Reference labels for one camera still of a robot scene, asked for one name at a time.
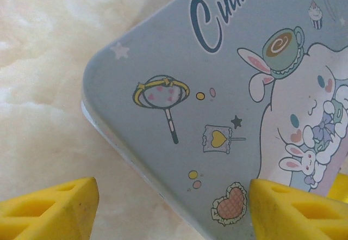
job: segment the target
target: white star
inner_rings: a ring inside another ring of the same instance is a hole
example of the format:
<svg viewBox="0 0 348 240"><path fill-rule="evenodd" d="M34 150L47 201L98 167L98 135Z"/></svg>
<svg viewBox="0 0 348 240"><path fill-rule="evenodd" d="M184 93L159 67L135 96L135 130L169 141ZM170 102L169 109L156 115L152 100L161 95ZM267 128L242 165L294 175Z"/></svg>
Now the white star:
<svg viewBox="0 0 348 240"><path fill-rule="evenodd" d="M129 48L123 47L119 42L116 44L116 46L111 47L110 49L115 52L116 59L120 59L122 57L128 58L127 52L129 51Z"/></svg>
<svg viewBox="0 0 348 240"><path fill-rule="evenodd" d="M342 26L345 26L345 25L346 25L346 21L345 21L344 18L341 18L339 21L341 22L341 25L342 25Z"/></svg>

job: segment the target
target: teacup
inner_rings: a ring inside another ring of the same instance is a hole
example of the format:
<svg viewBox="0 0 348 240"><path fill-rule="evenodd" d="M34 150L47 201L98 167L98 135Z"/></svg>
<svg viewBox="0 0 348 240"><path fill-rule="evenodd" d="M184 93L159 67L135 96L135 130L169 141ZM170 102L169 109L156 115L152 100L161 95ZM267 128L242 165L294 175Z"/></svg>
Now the teacup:
<svg viewBox="0 0 348 240"><path fill-rule="evenodd" d="M305 35L300 27L282 29L264 45L263 59L273 71L284 71L296 60L304 41Z"/></svg>

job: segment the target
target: pink cheek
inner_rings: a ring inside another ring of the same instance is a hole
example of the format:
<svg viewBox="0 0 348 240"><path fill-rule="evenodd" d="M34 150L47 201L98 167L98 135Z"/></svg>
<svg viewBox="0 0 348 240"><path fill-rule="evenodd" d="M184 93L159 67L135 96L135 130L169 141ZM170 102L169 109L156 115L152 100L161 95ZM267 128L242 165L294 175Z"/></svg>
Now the pink cheek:
<svg viewBox="0 0 348 240"><path fill-rule="evenodd" d="M291 134L290 140L293 143L298 143L302 140L302 131L297 130L296 133Z"/></svg>
<svg viewBox="0 0 348 240"><path fill-rule="evenodd" d="M325 87L325 91L327 93L330 93L332 91L332 87L333 87L333 81L332 79L329 78L327 81L327 86Z"/></svg>

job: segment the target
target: dark star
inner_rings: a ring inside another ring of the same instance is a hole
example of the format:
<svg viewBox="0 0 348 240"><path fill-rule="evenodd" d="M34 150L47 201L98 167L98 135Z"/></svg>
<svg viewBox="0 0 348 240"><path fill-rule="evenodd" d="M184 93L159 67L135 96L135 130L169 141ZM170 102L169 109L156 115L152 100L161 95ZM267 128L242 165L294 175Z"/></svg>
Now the dark star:
<svg viewBox="0 0 348 240"><path fill-rule="evenodd" d="M234 124L234 129L236 130L237 127L241 127L241 122L242 122L242 119L239 119L237 117L237 115L234 116L234 119L231 120L231 122Z"/></svg>

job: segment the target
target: blue eye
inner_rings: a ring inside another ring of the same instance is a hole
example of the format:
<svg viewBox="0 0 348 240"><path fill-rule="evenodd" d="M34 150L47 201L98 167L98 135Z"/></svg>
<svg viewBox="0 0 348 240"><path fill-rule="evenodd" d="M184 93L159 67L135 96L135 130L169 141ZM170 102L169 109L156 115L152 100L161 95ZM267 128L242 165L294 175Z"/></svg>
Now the blue eye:
<svg viewBox="0 0 348 240"><path fill-rule="evenodd" d="M296 115L291 114L290 121L291 121L291 124L294 126L294 128L298 128L300 126L299 119L296 117Z"/></svg>
<svg viewBox="0 0 348 240"><path fill-rule="evenodd" d="M322 88L325 87L325 81L324 81L323 77L321 77L320 75L318 76L318 84L319 84L319 86L321 86Z"/></svg>

